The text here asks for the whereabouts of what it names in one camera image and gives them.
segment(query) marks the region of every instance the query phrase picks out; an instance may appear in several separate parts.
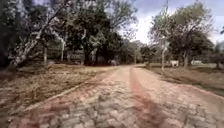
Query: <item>dirt path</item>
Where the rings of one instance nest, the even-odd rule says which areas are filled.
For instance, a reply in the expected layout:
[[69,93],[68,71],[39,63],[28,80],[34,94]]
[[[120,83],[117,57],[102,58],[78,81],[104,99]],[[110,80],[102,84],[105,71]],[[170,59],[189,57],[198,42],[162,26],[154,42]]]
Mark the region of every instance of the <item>dirt path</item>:
[[10,128],[223,128],[224,100],[120,67],[14,119]]

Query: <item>green foliage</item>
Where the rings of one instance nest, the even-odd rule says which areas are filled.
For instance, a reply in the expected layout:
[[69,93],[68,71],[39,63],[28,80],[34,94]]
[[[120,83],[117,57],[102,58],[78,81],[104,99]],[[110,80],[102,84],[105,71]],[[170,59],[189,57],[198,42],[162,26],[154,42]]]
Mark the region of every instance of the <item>green foliage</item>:
[[190,61],[213,46],[207,38],[211,30],[211,15],[202,3],[181,7],[174,14],[167,7],[153,19],[149,34],[159,43],[169,42],[169,51],[177,58]]
[[5,49],[6,58],[10,55],[15,65],[41,52],[43,47],[53,47],[54,38],[65,42],[61,49],[64,46],[67,51],[83,49],[86,62],[90,61],[92,52],[96,52],[96,58],[102,55],[114,59],[124,44],[118,30],[136,21],[136,9],[130,1],[48,0],[45,3],[0,2],[0,28],[4,30],[0,35],[0,52]]
[[152,45],[152,46],[143,46],[141,47],[141,54],[142,54],[142,58],[144,61],[146,62],[151,62],[153,57],[156,55],[156,48]]
[[130,42],[129,40],[123,40],[122,46],[119,49],[119,55],[121,62],[123,63],[139,63],[143,62],[141,47],[143,44],[140,41]]
[[220,64],[224,65],[224,43],[217,42],[211,54],[211,61],[216,63],[216,68],[220,69]]

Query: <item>tree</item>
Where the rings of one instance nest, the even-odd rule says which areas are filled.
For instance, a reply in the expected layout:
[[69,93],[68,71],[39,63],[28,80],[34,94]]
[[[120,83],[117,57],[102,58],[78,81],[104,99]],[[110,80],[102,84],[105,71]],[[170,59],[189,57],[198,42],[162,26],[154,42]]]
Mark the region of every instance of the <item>tree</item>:
[[18,15],[16,14],[15,1],[1,1],[0,14],[0,65],[5,67],[8,65],[8,49],[15,47],[18,33]]
[[[51,23],[51,21],[58,15],[60,10],[62,10],[65,7],[67,2],[68,2],[68,0],[64,0],[63,2],[61,2],[60,7],[51,16],[49,16],[45,21],[39,22],[37,24],[33,24],[33,26],[29,26],[28,28],[32,28],[32,30],[30,31],[27,38],[25,38],[25,40],[23,40],[24,39],[23,37],[19,37],[22,40],[21,40],[21,43],[17,46],[17,48],[15,50],[16,55],[13,58],[13,60],[10,62],[10,65],[8,67],[9,69],[16,68],[19,64],[23,63],[25,60],[27,60],[29,58],[29,54],[32,52],[34,47],[36,47],[37,44],[40,42],[43,33],[49,27],[49,24]],[[29,6],[24,5],[24,8],[26,8],[26,11],[28,12],[28,14],[29,14],[29,11],[30,11],[29,10],[30,6],[31,5],[29,5]],[[29,18],[30,18],[30,20],[25,21],[25,24],[30,24],[31,23],[30,21],[32,21],[32,16],[29,17]],[[37,29],[37,33],[35,34],[35,37],[32,36],[33,29]]]
[[221,69],[220,64],[224,65],[224,43],[223,42],[217,42],[214,49],[213,53],[211,56],[211,59],[214,63],[216,63],[216,69]]
[[153,60],[153,57],[156,54],[156,48],[154,47],[154,45],[145,45],[141,47],[141,54],[142,54],[142,58],[144,61],[151,63]]
[[132,41],[130,43],[131,47],[134,50],[134,63],[142,62],[142,55],[141,55],[141,47],[143,46],[143,43],[139,40]]
[[[95,62],[97,62],[99,53],[108,51],[111,49],[108,47],[114,46],[115,43],[119,45],[119,42],[115,42],[111,37],[119,40],[120,37],[116,36],[116,31],[132,23],[135,18],[134,13],[133,5],[128,1],[97,0],[95,4],[88,7],[82,4],[79,12],[69,19],[71,24],[68,26],[68,33],[71,34],[66,43],[71,44],[70,47],[82,46],[85,52],[85,64],[90,64],[89,57],[92,52],[94,52]],[[70,37],[72,39],[75,37],[76,42],[71,41]]]
[[168,15],[168,0],[166,2],[165,8],[153,18],[153,27],[149,31],[154,42],[161,44],[162,47],[162,71],[164,71],[165,66],[165,52],[167,50],[167,39],[170,37],[170,32],[168,31],[171,27],[170,16]]
[[98,55],[105,58],[104,64],[109,60],[116,59],[120,55],[120,50],[123,46],[123,38],[118,32],[105,33],[106,41],[100,46]]
[[187,67],[193,55],[210,47],[210,41],[207,39],[207,34],[211,30],[210,19],[210,10],[202,3],[195,2],[179,8],[172,15],[155,17],[151,29],[152,36],[160,37],[159,39],[162,37],[169,42],[170,51],[178,54],[178,58],[183,58],[184,66]]
[[123,40],[122,46],[119,49],[120,61],[123,63],[133,63],[135,58],[135,48],[132,47],[129,40]]

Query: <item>road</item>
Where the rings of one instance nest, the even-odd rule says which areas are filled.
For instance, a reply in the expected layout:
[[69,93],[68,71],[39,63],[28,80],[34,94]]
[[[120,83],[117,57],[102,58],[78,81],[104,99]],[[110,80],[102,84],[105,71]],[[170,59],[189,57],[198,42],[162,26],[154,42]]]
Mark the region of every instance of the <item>road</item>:
[[224,99],[134,66],[48,99],[10,128],[223,128]]

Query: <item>cobblestone road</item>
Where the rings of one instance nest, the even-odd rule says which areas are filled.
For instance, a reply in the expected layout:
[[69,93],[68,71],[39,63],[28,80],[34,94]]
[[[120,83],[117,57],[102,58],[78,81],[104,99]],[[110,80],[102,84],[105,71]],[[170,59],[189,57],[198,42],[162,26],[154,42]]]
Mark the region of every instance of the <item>cobblestone road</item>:
[[10,128],[224,128],[224,100],[119,67],[14,119]]

